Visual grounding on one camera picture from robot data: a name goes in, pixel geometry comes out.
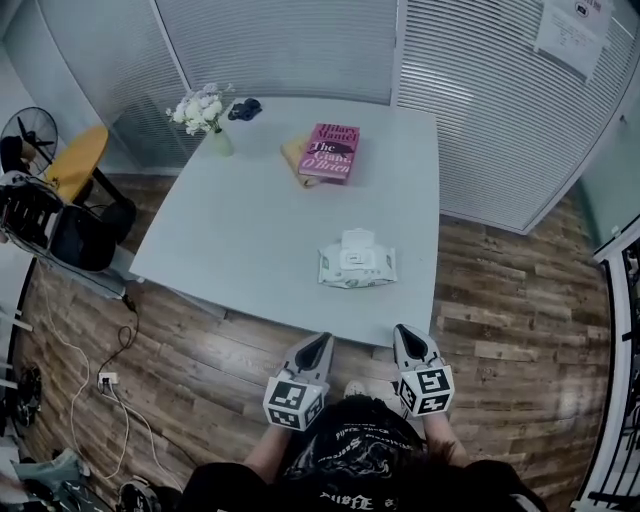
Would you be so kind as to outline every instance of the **black chair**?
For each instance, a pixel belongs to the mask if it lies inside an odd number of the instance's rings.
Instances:
[[[0,213],[2,227],[35,253],[88,272],[109,267],[121,235],[91,211],[67,205],[48,187],[33,182],[0,189]]]

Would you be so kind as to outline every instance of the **table leg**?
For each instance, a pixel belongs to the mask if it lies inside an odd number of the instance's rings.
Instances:
[[[87,184],[82,187],[82,190],[77,195],[77,197],[73,200],[73,204],[77,206],[82,206],[87,202],[89,196],[91,195],[91,191],[93,190],[93,180],[87,181]]]
[[[97,167],[93,171],[93,177],[98,183],[100,183],[100,186],[104,188],[111,197],[113,197],[116,202],[123,205],[128,205],[130,203],[130,201],[126,197],[124,197],[116,187],[113,186],[113,183],[111,183],[107,179],[107,177],[102,174],[102,171]]]

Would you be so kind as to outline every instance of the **chair seat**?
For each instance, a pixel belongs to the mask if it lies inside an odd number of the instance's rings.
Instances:
[[[61,262],[88,272],[106,269],[116,250],[113,231],[91,213],[67,206],[49,250]]]

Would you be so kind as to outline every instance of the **white cable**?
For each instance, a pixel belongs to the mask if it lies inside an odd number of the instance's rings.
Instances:
[[[122,446],[122,455],[120,455],[120,460],[118,461],[118,467],[111,475],[105,476],[104,477],[105,480],[111,480],[114,476],[116,476],[120,472],[120,466],[122,466],[122,461],[124,460],[124,456],[127,453],[127,442],[129,441],[129,413],[127,412],[127,409],[125,408],[122,401],[118,398],[118,395],[116,395],[116,392],[113,390],[113,384],[111,384],[111,381],[109,381],[109,389],[111,390],[111,394],[118,399],[118,402],[122,406],[122,410],[124,411],[124,417],[127,420],[127,431],[124,435],[124,445]],[[103,394],[102,396],[104,396],[105,398],[111,399],[111,397],[108,397],[105,394]]]
[[[114,402],[115,401],[120,402],[120,404],[122,404],[129,412],[132,412],[138,418],[140,418],[142,422],[147,426],[147,429],[149,430],[149,439],[151,439],[151,452],[153,453],[153,459],[155,460],[158,467],[164,472],[164,474],[167,475],[173,481],[173,483],[176,484],[178,489],[180,489],[180,492],[182,492],[182,486],[178,483],[178,481],[173,477],[171,473],[169,473],[164,467],[162,467],[162,464],[160,464],[160,461],[158,460],[158,455],[156,454],[156,445],[155,445],[155,442],[153,441],[153,430],[151,430],[151,425],[149,425],[149,422],[146,420],[146,418],[142,414],[140,414],[138,411],[136,411],[133,407],[125,404],[122,401],[122,399],[118,400],[117,398],[111,398],[110,396],[107,396],[107,395],[103,395],[103,396],[108,400],[113,400]]]
[[[74,406],[75,406],[76,400],[82,394],[84,389],[87,387],[87,385],[89,384],[89,380],[91,378],[91,366],[89,365],[89,358],[87,357],[87,355],[84,353],[84,351],[80,347],[76,347],[75,345],[72,345],[71,343],[68,343],[68,342],[64,341],[62,339],[62,336],[58,332],[58,329],[56,329],[56,324],[53,323],[53,315],[51,314],[51,305],[49,304],[49,292],[47,291],[47,286],[44,283],[44,272],[42,271],[42,266],[41,266],[41,263],[40,263],[40,259],[37,259],[37,262],[38,262],[38,270],[40,271],[40,282],[42,283],[42,288],[44,290],[44,299],[45,299],[45,303],[46,303],[46,306],[47,306],[47,314],[49,316],[49,323],[51,324],[51,330],[53,331],[53,334],[55,334],[56,338],[58,338],[60,343],[62,343],[63,345],[66,345],[67,347],[71,347],[71,348],[77,350],[78,352],[80,352],[80,354],[82,354],[82,357],[84,358],[85,365],[87,366],[87,377],[85,378],[85,381],[82,383],[82,386],[80,386],[80,389],[78,390],[78,392],[75,395],[73,395],[73,398],[71,399],[71,411],[69,413],[69,422],[71,423],[71,437],[73,438],[73,444],[76,447],[76,452],[78,453],[78,455],[80,457],[82,457],[85,460],[88,460],[82,454],[82,452],[80,451],[80,445],[78,445],[78,440],[76,439],[76,429],[75,429],[74,422],[73,422],[73,411],[74,411]],[[93,468],[94,473],[96,475],[98,475],[100,478],[104,478],[105,480],[110,480],[111,478],[113,478],[114,476],[116,476],[118,474],[118,472],[120,471],[120,465],[122,463],[122,459],[124,458],[125,450],[127,449],[127,439],[129,437],[129,415],[127,415],[126,409],[125,409],[125,415],[127,416],[127,434],[126,434],[125,441],[124,441],[124,448],[122,450],[122,456],[120,457],[120,462],[118,462],[118,468],[116,469],[116,471],[114,473],[112,473],[109,476],[104,476],[95,467]]]
[[[45,303],[47,306],[47,313],[49,316],[49,323],[51,324],[51,329],[53,330],[53,333],[55,334],[56,338],[58,338],[58,340],[60,341],[60,343],[62,343],[63,345],[66,345],[67,347],[71,347],[75,350],[77,350],[78,352],[80,352],[80,354],[82,354],[82,357],[84,357],[85,360],[85,364],[87,365],[87,377],[84,381],[84,383],[82,384],[82,386],[80,386],[80,389],[78,390],[78,392],[73,396],[73,398],[71,399],[71,412],[70,412],[70,422],[71,422],[71,437],[73,437],[73,443],[76,447],[76,451],[78,452],[78,455],[85,458],[82,455],[82,452],[80,451],[80,446],[78,445],[78,440],[76,439],[76,432],[75,432],[75,428],[73,426],[73,406],[76,402],[76,399],[82,394],[82,392],[84,391],[84,388],[87,387],[87,385],[89,384],[89,379],[90,379],[90,365],[89,365],[89,358],[87,357],[87,355],[84,353],[84,351],[80,348],[80,347],[76,347],[75,345],[72,345],[71,343],[68,343],[66,341],[64,341],[62,339],[62,336],[60,336],[60,333],[58,332],[58,330],[56,329],[56,325],[53,323],[53,316],[51,314],[51,306],[49,305],[49,292],[47,291],[47,287],[44,284],[44,273],[42,271],[42,267],[41,267],[41,263],[40,260],[37,259],[38,262],[38,270],[40,271],[40,281],[42,283],[42,287],[44,289],[44,298],[45,298]],[[109,387],[111,388],[111,392],[113,393],[113,396],[117,396],[115,394],[115,392],[113,391],[113,386],[111,385],[111,383],[109,383]],[[96,470],[94,468],[94,472],[101,478],[104,478],[105,480],[109,480],[111,478],[113,478],[114,476],[116,476],[118,474],[118,472],[120,471],[120,466],[122,464],[122,460],[124,459],[124,455],[127,449],[127,440],[129,439],[129,415],[127,414],[127,409],[129,411],[131,411],[133,414],[135,414],[136,416],[138,416],[138,418],[140,418],[142,420],[142,422],[147,426],[147,428],[149,429],[149,438],[151,439],[151,451],[153,452],[153,459],[155,460],[156,464],[158,465],[158,467],[164,472],[165,475],[167,475],[172,481],[173,483],[176,484],[176,486],[178,487],[178,489],[180,489],[180,492],[182,492],[182,487],[180,486],[180,484],[178,483],[178,481],[173,477],[173,475],[171,475],[166,469],[164,469],[162,467],[162,465],[160,464],[160,461],[158,460],[158,455],[156,454],[156,445],[155,442],[153,440],[153,430],[151,430],[151,425],[149,425],[149,422],[146,420],[146,418],[140,414],[138,411],[136,411],[135,409],[133,409],[132,407],[125,405],[125,403],[122,400],[118,400],[117,398],[111,398],[110,396],[107,396],[105,394],[102,394],[103,397],[109,399],[109,400],[113,400],[114,402],[119,402],[120,405],[122,406],[122,409],[125,412],[125,416],[127,419],[127,433],[125,435],[125,441],[124,441],[124,447],[122,449],[122,456],[120,457],[120,461],[118,462],[118,468],[116,469],[115,473],[109,475],[109,476],[104,476],[101,475],[100,472],[98,470]]]

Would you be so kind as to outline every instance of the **wooden floor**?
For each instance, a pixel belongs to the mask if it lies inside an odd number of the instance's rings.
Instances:
[[[140,209],[127,241],[135,250],[172,179],[116,183]],[[568,199],[526,238],[441,219],[432,335],[455,372],[454,428],[474,458],[511,463],[554,511],[568,509],[583,480],[607,386],[607,288],[589,254],[583,222]],[[80,354],[52,333],[45,289],[63,339],[91,361],[91,384],[75,411],[82,454],[111,473],[124,417],[98,394],[94,373],[133,316],[118,302],[36,269],[24,307],[35,330],[20,334],[16,362],[43,372],[42,411],[25,440],[41,460],[54,448],[73,446],[69,405],[85,372]],[[175,443],[156,437],[160,461],[184,483],[193,463],[176,445],[198,463],[241,460],[265,429],[265,383],[304,333],[234,312],[220,321],[151,283],[132,286],[131,295],[140,334],[109,369],[119,374],[123,399]],[[357,377],[388,395],[395,370],[390,350],[340,342],[332,393]],[[170,484],[153,462],[146,429],[137,421],[132,429],[121,473],[108,482],[95,479],[109,498],[133,474]]]

